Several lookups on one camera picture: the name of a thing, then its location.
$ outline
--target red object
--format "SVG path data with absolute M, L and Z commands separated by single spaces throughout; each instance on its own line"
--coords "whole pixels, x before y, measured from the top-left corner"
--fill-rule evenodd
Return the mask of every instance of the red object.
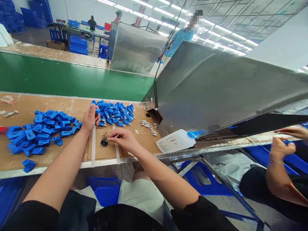
M 5 135 L 8 130 L 9 130 L 9 127 L 1 127 L 0 126 L 0 135 Z
M 111 30 L 111 24 L 105 22 L 105 30 L 110 31 Z

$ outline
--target white plastic bottle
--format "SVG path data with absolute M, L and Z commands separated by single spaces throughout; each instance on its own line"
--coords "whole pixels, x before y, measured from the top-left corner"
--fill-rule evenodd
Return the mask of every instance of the white plastic bottle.
M 164 154 L 190 148 L 196 143 L 195 139 L 204 131 L 205 130 L 187 132 L 180 129 L 164 138 L 161 138 L 156 142 L 156 145 Z

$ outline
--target blue bottle cap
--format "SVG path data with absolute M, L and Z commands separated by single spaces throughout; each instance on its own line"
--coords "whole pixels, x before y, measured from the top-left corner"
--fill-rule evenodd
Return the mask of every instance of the blue bottle cap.
M 192 138 L 192 139 L 196 139 L 199 137 L 199 135 L 201 133 L 205 132 L 205 130 L 200 130 L 200 131 L 197 131 L 197 132 L 188 132 L 187 135 Z

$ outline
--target cardboard work surface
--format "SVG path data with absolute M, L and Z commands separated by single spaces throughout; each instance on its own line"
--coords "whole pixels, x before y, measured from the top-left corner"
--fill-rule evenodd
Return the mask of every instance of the cardboard work surface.
M 0 98 L 5 95 L 10 95 L 16 100 L 15 105 L 10 105 L 5 102 L 0 102 L 0 111 L 4 110 L 6 113 L 0 114 L 0 126 L 23 126 L 25 124 L 32 124 L 35 118 L 34 111 L 63 111 L 69 116 L 76 117 L 80 122 L 82 122 L 84 111 L 89 107 L 92 99 L 76 98 L 76 97 L 57 97 L 57 96 L 45 96 L 45 95 L 27 95 L 27 94 L 12 94 L 12 93 L 0 93 Z M 154 137 L 150 134 L 150 131 L 141 127 L 139 120 L 146 119 L 154 127 L 154 122 L 151 118 L 145 116 L 146 112 L 140 107 L 138 103 L 134 103 L 135 117 L 136 119 L 131 122 L 132 126 L 126 126 L 124 128 L 130 129 L 137 140 L 151 153 L 159 153 L 159 149 L 156 147 L 155 142 L 160 139 L 159 135 Z M 9 117 L 4 117 L 8 112 L 19 111 L 19 114 L 14 114 Z M 97 138 L 100 134 L 105 134 L 105 136 L 110 134 L 113 130 L 113 126 L 108 125 L 107 127 L 96 127 Z M 61 150 L 71 141 L 74 136 L 69 136 L 63 138 L 63 145 L 58 146 L 51 142 L 50 146 L 46 147 L 46 152 L 44 155 L 31 155 L 27 157 L 24 153 L 17 155 L 12 154 L 11 150 L 7 147 L 9 144 L 9 139 L 6 135 L 0 135 L 0 171 L 23 169 L 22 161 L 25 159 L 30 159 L 36 162 L 36 167 L 46 167 L 49 166 L 52 161 L 58 156 Z M 102 148 L 100 145 L 100 140 L 96 142 L 96 159 L 105 158 L 116 158 L 115 144 L 109 142 L 107 147 Z M 129 154 L 123 152 L 124 157 L 128 157 Z M 83 162 L 91 159 L 92 145 L 87 143 Z

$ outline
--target worker's hand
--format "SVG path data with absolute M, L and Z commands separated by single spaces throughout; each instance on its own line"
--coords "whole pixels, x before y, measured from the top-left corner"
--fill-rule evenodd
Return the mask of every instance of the worker's hand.
M 284 135 L 291 135 L 295 138 L 303 139 L 303 140 L 308 140 L 308 129 L 302 127 L 286 127 L 286 128 L 281 128 L 277 129 L 274 131 L 275 133 L 280 133 Z
M 286 145 L 278 137 L 273 137 L 272 148 L 270 150 L 270 157 L 274 160 L 281 161 L 285 156 L 291 155 L 296 151 L 294 143 Z
M 93 128 L 100 122 L 100 114 L 95 114 L 95 110 L 98 108 L 97 105 L 91 104 L 91 106 L 85 111 L 83 120 L 82 120 L 82 126 L 80 131 L 84 132 L 88 136 L 90 136 L 91 132 L 93 131 Z
M 124 128 L 116 128 L 109 135 L 109 141 L 119 144 L 126 151 L 136 155 L 143 147 L 138 143 L 132 132 Z

